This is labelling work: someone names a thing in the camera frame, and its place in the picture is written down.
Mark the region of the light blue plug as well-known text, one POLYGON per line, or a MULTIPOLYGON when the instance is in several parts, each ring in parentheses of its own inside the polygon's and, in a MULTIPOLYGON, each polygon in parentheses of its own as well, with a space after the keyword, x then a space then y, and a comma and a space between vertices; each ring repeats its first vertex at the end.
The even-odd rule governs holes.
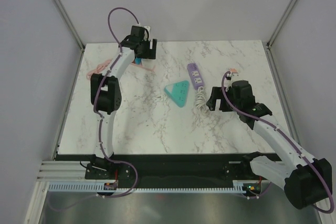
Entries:
POLYGON ((142 66, 142 59, 141 58, 135 58, 135 64, 138 66, 142 66))

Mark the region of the white cube plug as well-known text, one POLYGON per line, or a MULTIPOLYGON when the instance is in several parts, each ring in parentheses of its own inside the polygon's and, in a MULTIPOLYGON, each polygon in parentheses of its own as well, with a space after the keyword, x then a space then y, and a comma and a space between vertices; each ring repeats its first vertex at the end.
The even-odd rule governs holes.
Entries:
POLYGON ((152 69, 155 66, 155 61, 151 59, 142 59, 142 66, 144 68, 152 69))

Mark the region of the pink plug adapter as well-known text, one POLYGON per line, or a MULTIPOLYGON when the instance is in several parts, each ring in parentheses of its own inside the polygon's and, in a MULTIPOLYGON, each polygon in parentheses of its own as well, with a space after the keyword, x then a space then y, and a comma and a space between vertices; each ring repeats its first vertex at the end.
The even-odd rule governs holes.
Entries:
POLYGON ((230 71, 231 74, 238 74, 238 71, 234 68, 230 68, 229 71, 230 71))

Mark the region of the purple power strip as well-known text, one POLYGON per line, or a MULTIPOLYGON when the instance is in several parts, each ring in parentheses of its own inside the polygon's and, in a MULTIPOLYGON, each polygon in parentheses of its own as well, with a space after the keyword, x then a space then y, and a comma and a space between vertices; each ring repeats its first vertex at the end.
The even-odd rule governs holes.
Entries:
POLYGON ((189 63, 187 65, 187 70, 193 87, 198 90, 200 87, 204 87, 204 80, 201 76, 200 70, 196 63, 189 63))

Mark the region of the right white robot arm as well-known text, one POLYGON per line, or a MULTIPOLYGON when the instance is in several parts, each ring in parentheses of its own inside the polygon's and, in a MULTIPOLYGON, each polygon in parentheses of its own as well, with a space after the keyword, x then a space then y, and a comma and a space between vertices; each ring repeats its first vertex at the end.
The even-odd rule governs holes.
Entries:
POLYGON ((271 110, 256 102, 248 81, 234 81, 228 87, 213 87, 206 105, 213 111, 217 102, 220 103, 220 111, 236 112, 239 119, 261 136, 283 162, 279 165, 263 154, 253 153, 250 160, 240 166, 245 178, 258 175, 269 180, 284 190, 287 199, 297 209, 315 206, 327 198, 330 208, 317 208, 317 211, 324 214, 334 212, 331 164, 325 158, 315 158, 288 136, 271 110))

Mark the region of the pink power strip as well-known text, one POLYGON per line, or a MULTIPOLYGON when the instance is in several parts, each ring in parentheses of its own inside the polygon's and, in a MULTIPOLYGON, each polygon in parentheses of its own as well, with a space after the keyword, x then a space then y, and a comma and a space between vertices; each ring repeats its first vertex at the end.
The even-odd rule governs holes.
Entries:
POLYGON ((155 69, 155 60, 151 59, 139 59, 135 60, 131 63, 131 65, 136 66, 138 68, 147 70, 147 71, 154 71, 155 69))

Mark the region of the teal power strip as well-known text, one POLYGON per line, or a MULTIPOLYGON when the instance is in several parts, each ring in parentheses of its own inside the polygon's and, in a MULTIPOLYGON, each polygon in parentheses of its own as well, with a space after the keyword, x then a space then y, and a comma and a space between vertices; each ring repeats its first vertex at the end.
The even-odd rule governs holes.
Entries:
POLYGON ((179 107, 183 108, 187 102, 190 83, 187 80, 166 85, 164 92, 179 107))

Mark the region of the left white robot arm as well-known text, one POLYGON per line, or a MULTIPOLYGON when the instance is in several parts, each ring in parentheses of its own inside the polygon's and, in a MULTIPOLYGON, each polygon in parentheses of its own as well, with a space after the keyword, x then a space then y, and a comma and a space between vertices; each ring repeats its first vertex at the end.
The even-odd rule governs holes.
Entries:
POLYGON ((98 118, 98 140, 94 149, 99 158, 111 157, 114 153, 112 135, 117 110, 121 106, 122 94, 119 81, 127 67, 140 59, 156 59, 157 40, 150 38, 147 27, 132 26, 131 32, 121 42, 116 57, 102 73, 90 77, 90 98, 93 111, 98 118))

